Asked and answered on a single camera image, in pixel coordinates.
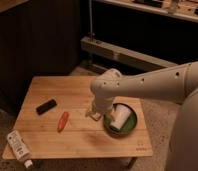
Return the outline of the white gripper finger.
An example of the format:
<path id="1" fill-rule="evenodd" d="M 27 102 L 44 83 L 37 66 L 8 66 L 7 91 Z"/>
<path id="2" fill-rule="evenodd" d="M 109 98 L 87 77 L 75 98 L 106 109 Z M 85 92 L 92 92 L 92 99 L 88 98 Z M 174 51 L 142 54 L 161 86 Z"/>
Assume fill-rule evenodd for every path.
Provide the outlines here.
<path id="1" fill-rule="evenodd" d="M 112 112 L 106 113 L 105 116 L 106 116 L 107 118 L 110 118 L 110 119 L 112 119 L 112 117 L 113 117 L 113 116 L 112 116 Z"/>
<path id="2" fill-rule="evenodd" d="M 86 111 L 85 116 L 86 116 L 86 117 L 89 117 L 89 116 L 92 116 L 92 115 L 93 115 L 93 110 L 92 110 L 92 108 L 88 108 L 87 111 Z"/>

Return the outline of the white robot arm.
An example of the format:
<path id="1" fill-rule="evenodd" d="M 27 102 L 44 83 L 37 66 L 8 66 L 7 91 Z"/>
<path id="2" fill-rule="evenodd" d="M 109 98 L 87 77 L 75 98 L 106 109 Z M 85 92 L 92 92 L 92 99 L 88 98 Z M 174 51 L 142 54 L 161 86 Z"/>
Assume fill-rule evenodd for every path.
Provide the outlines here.
<path id="1" fill-rule="evenodd" d="M 116 97 L 165 100 L 181 105 L 169 140 L 164 171 L 198 171 L 198 61 L 126 76 L 109 69 L 91 81 L 87 115 L 110 115 Z"/>

